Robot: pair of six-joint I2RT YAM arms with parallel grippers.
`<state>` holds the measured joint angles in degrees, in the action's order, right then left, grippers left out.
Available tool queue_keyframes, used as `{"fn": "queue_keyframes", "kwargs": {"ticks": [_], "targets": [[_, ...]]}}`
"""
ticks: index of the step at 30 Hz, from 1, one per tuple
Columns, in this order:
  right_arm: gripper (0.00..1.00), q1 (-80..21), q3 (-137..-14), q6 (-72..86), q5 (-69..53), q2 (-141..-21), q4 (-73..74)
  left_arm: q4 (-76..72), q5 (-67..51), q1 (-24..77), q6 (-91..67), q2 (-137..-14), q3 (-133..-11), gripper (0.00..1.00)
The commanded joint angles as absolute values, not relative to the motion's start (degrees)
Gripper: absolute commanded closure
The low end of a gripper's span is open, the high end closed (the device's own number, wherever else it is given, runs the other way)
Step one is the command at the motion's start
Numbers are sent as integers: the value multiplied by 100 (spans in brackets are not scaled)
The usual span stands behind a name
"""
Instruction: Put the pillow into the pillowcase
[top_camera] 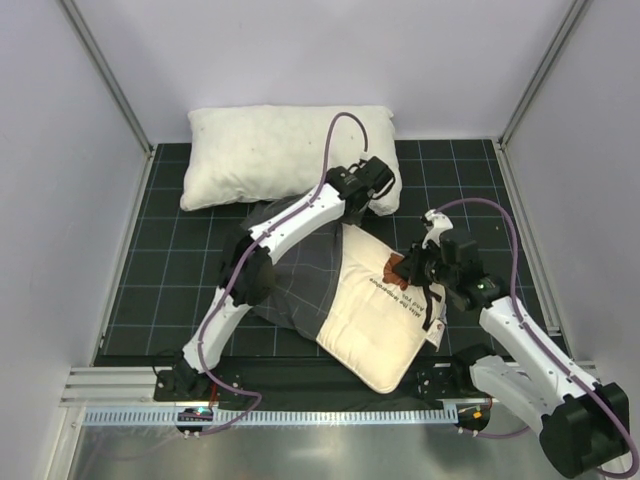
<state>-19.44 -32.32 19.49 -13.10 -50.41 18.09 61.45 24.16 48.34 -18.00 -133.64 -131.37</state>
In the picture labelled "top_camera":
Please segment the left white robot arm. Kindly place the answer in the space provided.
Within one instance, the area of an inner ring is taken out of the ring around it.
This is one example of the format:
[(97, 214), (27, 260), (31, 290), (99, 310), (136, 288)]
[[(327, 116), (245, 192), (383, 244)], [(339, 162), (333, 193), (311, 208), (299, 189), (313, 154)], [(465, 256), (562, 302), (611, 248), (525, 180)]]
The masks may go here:
[(223, 249), (215, 293), (194, 336), (174, 357), (177, 389), (197, 401), (208, 395), (209, 372), (240, 320), (275, 288), (274, 267), (296, 244), (336, 220), (353, 220), (395, 184), (391, 168), (377, 157), (348, 168), (323, 169), (320, 182), (280, 213), (232, 230)]

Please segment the grey checked pillowcase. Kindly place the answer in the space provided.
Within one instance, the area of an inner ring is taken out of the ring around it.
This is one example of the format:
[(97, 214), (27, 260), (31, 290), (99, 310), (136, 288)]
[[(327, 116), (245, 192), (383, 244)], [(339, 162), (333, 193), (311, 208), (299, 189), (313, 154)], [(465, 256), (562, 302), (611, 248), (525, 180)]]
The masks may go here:
[(269, 324), (314, 341), (328, 317), (343, 263), (344, 222), (332, 221), (289, 249), (274, 266), (275, 287), (241, 323)]

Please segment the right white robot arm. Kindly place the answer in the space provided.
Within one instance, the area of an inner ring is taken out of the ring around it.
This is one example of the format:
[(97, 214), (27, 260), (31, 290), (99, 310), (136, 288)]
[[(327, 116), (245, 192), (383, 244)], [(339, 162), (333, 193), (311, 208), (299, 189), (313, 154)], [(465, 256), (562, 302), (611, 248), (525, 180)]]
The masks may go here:
[(486, 273), (468, 232), (447, 230), (389, 261), (385, 278), (428, 289), (440, 286), (461, 311), (477, 310), (479, 324), (509, 352), (512, 368), (483, 345), (454, 357), (452, 388), (496, 398), (538, 438), (551, 465), (575, 478), (632, 452), (629, 400), (615, 383), (601, 384), (528, 319), (504, 280)]

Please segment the cream bear print pillow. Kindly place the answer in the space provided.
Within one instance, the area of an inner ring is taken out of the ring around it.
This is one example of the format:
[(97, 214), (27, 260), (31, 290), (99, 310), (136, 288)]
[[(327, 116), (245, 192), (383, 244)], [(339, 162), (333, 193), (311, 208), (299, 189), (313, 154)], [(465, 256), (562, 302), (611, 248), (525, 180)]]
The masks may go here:
[(406, 285), (403, 259), (364, 230), (342, 227), (338, 285), (316, 342), (380, 394), (396, 389), (423, 346), (440, 347), (447, 326), (442, 286)]

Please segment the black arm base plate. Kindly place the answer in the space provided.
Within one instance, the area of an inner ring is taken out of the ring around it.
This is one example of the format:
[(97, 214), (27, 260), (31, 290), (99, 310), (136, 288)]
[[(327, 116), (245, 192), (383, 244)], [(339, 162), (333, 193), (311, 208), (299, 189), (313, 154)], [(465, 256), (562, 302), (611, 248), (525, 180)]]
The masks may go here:
[(436, 409), (447, 401), (489, 402), (462, 379), (452, 357), (418, 357), (386, 394), (329, 357), (225, 357), (214, 375), (235, 389), (261, 394), (263, 411), (404, 411)]

